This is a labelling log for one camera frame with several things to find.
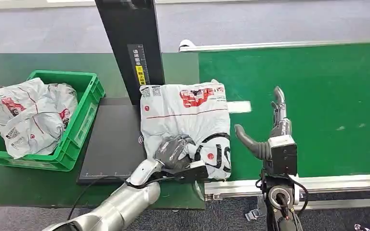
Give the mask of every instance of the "green table surface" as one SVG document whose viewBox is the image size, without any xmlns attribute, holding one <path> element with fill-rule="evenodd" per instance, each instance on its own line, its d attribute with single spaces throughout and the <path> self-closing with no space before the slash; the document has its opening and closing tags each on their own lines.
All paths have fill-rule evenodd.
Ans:
<svg viewBox="0 0 370 231">
<path fill-rule="evenodd" d="M 370 174 L 370 43 L 199 53 L 200 81 L 224 83 L 231 114 L 256 140 L 273 125 L 273 89 L 286 96 L 300 177 Z M 262 166 L 231 128 L 231 180 L 257 179 Z"/>
<path fill-rule="evenodd" d="M 197 54 L 163 54 L 163 64 L 167 83 L 198 82 Z M 36 69 L 96 73 L 107 97 L 128 96 L 114 55 L 107 53 L 0 54 L 0 86 L 21 83 Z M 0 206 L 72 206 L 84 188 L 76 184 L 82 160 L 83 154 L 70 172 L 0 166 Z M 79 206 L 97 206 L 115 189 L 116 185 L 92 186 Z M 161 196 L 151 208 L 204 209 L 205 203 L 193 184 L 163 182 Z"/>
</svg>

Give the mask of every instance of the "plastic parcel bag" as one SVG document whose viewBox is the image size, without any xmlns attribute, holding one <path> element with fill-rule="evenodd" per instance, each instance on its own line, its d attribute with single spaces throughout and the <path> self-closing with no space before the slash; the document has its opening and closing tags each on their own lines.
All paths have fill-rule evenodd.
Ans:
<svg viewBox="0 0 370 231">
<path fill-rule="evenodd" d="M 51 154 L 76 106 L 76 92 L 67 84 L 34 78 L 0 88 L 0 134 L 8 154 Z"/>
<path fill-rule="evenodd" d="M 212 80 L 195 85 L 145 85 L 140 87 L 141 132 L 148 158 L 171 135 L 189 135 L 191 159 L 203 160 L 209 178 L 230 177 L 230 119 L 225 87 Z"/>
</svg>

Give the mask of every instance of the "metal bracket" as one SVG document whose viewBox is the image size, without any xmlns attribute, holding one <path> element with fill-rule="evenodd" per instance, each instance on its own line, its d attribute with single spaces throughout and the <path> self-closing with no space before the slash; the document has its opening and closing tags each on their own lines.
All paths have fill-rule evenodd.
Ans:
<svg viewBox="0 0 370 231">
<path fill-rule="evenodd" d="M 257 197 L 257 208 L 251 210 L 249 213 L 245 214 L 245 217 L 248 221 L 257 220 L 260 217 L 264 217 L 267 214 L 267 207 L 264 203 L 263 196 Z"/>
<path fill-rule="evenodd" d="M 213 196 L 213 199 L 214 200 L 219 200 L 219 201 L 223 200 L 223 198 L 222 198 L 222 196 L 220 194 L 217 194 L 216 193 L 216 194 L 213 194 L 212 196 Z"/>
<path fill-rule="evenodd" d="M 296 176 L 290 175 L 290 177 L 293 180 L 300 182 L 299 174 L 297 174 Z M 293 204 L 298 205 L 300 202 L 300 198 L 304 198 L 303 194 L 300 193 L 300 187 L 297 184 L 294 184 Z"/>
</svg>

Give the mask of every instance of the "black cable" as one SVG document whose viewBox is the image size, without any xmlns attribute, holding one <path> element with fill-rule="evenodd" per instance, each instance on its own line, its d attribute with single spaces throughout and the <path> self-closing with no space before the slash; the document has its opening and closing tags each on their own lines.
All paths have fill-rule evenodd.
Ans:
<svg viewBox="0 0 370 231">
<path fill-rule="evenodd" d="M 288 219 L 288 217 L 289 217 L 289 208 L 288 208 L 288 205 L 287 205 L 286 196 L 282 193 L 277 193 L 276 201 L 281 207 L 281 213 L 282 213 L 283 217 Z"/>
<path fill-rule="evenodd" d="M 256 186 L 256 188 L 258 188 L 258 189 L 262 189 L 262 186 L 260 185 L 260 186 L 257 186 L 257 184 L 261 181 L 262 179 L 258 179 L 257 181 L 256 181 L 256 183 L 254 184 L 255 186 Z"/>
<path fill-rule="evenodd" d="M 307 204 L 308 204 L 308 190 L 302 184 L 300 184 L 299 182 L 293 180 L 290 176 L 289 176 L 289 179 L 291 181 L 293 181 L 293 183 L 297 184 L 300 188 L 302 188 L 304 190 L 304 192 L 305 192 L 304 205 L 303 205 L 302 209 L 297 213 L 297 216 L 299 217 L 303 213 L 303 211 L 305 210 L 305 208 L 307 207 Z"/>
<path fill-rule="evenodd" d="M 142 185 L 134 185 L 134 184 L 131 184 L 130 182 L 126 181 L 125 179 L 121 178 L 121 177 L 116 177 L 116 176 L 105 176 L 105 177 L 101 177 L 101 178 L 98 178 L 96 179 L 95 181 L 93 181 L 92 183 L 90 183 L 89 185 L 87 185 L 86 188 L 84 188 L 84 190 L 80 193 L 80 195 L 77 197 L 76 201 L 74 202 L 73 204 L 73 207 L 71 208 L 70 210 L 70 213 L 69 213 L 69 216 L 67 217 L 67 220 L 70 220 L 71 218 L 71 215 L 73 214 L 73 211 L 74 209 L 76 208 L 77 206 L 77 203 L 79 202 L 80 198 L 84 195 L 84 193 L 86 193 L 87 189 L 89 187 L 91 187 L 92 185 L 94 185 L 95 183 L 97 183 L 99 180 L 104 180 L 104 179 L 118 179 L 120 181 L 123 181 L 125 184 L 127 184 L 128 186 L 130 187 L 133 187 L 133 188 L 136 188 L 136 189 L 143 189 L 145 188 L 146 186 L 148 186 L 149 184 L 152 184 L 154 182 L 158 182 L 158 181 L 163 181 L 163 180 L 172 180 L 172 179 L 175 179 L 176 177 L 165 177 L 165 178 L 158 178 L 158 179 L 155 179 L 155 180 L 150 180 Z"/>
<path fill-rule="evenodd" d="M 301 225 L 301 221 L 300 221 L 299 217 L 295 213 L 293 213 L 293 216 L 294 216 L 294 222 L 296 224 L 297 230 L 298 231 L 303 231 L 303 226 Z"/>
</svg>

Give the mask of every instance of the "robotic hand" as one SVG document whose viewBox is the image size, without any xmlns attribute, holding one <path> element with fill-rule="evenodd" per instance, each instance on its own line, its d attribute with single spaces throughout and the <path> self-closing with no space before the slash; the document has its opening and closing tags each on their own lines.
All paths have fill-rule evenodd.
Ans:
<svg viewBox="0 0 370 231">
<path fill-rule="evenodd" d="M 51 225 L 43 231 L 121 231 L 139 216 L 160 194 L 158 181 L 194 182 L 208 177 L 202 161 L 178 157 L 193 143 L 187 135 L 165 138 L 154 159 L 144 160 L 133 174 L 92 212 Z M 149 180 L 156 173 L 163 178 Z"/>
<path fill-rule="evenodd" d="M 297 185 L 306 193 L 308 191 L 293 179 L 297 175 L 297 144 L 291 136 L 291 122 L 286 117 L 284 93 L 276 87 L 274 94 L 277 102 L 272 102 L 274 125 L 269 140 L 255 141 L 245 133 L 241 125 L 235 125 L 236 136 L 256 158 L 263 160 L 261 179 L 258 182 L 262 183 L 260 189 L 264 203 L 258 202 L 258 204 L 263 204 L 261 208 L 266 210 L 260 211 L 259 214 L 267 214 L 267 230 L 302 231 L 298 217 L 307 202 L 298 215 L 295 214 L 293 205 L 299 202 Z"/>
</svg>

